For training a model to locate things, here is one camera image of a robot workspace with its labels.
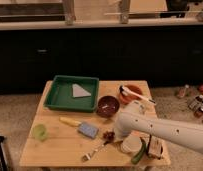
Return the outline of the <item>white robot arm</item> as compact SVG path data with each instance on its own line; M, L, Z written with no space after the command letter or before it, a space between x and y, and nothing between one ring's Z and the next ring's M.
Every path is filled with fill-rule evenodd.
M139 101L117 114L113 131L118 139L140 131L203 154L203 125L147 116Z

